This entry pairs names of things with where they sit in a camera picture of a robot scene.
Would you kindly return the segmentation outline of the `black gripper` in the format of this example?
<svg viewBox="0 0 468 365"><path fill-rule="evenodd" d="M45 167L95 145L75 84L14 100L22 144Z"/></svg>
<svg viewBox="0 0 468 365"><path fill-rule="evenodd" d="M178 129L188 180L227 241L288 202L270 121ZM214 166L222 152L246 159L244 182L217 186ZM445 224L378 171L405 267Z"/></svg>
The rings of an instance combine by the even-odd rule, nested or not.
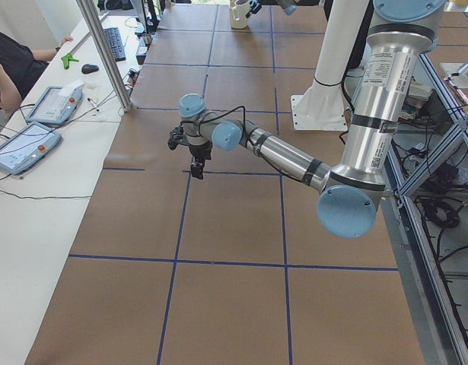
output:
<svg viewBox="0 0 468 365"><path fill-rule="evenodd" d="M193 178L204 179L203 170L206 160L211 160L212 143L207 141L204 144L189 144L189 151L195 158L190 164L190 173Z"/></svg>
<svg viewBox="0 0 468 365"><path fill-rule="evenodd" d="M258 0L249 0L250 10L259 11L262 7L261 3Z"/></svg>

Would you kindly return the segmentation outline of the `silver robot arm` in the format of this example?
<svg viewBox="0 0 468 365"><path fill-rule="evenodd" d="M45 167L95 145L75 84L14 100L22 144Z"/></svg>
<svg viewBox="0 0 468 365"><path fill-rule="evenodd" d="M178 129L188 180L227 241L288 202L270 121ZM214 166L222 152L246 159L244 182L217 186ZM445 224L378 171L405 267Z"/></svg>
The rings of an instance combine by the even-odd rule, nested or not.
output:
<svg viewBox="0 0 468 365"><path fill-rule="evenodd" d="M278 5L286 15L293 14L301 6L321 6L325 4L324 0L252 0L249 1L252 14L256 14L262 6Z"/></svg>
<svg viewBox="0 0 468 365"><path fill-rule="evenodd" d="M329 232L344 238L373 226L386 188L382 175L391 140L408 94L417 58L434 49L444 11L442 1L334 1L314 81L291 99L297 130L331 130L342 122L339 90L356 48L369 47L353 100L354 111L341 161L330 167L246 118L208 110L198 94L180 99L180 124L170 149L185 145L190 172L199 179L212 149L242 146L283 176L320 193L317 216Z"/></svg>

